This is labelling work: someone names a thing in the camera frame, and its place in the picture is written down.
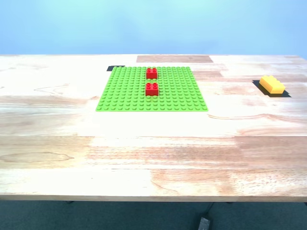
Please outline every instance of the green baseplate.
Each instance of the green baseplate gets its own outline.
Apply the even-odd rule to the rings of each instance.
[[[146,79],[147,68],[114,67],[96,111],[208,111],[189,67],[156,67],[157,80]],[[145,84],[154,82],[159,96],[145,96]]]

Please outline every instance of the blue wall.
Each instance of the blue wall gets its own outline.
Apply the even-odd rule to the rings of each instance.
[[[306,0],[0,0],[0,54],[307,58],[306,11]]]

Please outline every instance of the wooden table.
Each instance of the wooden table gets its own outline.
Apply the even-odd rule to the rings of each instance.
[[[96,112],[111,65],[190,66],[209,112]],[[0,199],[307,202],[306,136],[297,56],[0,56]]]

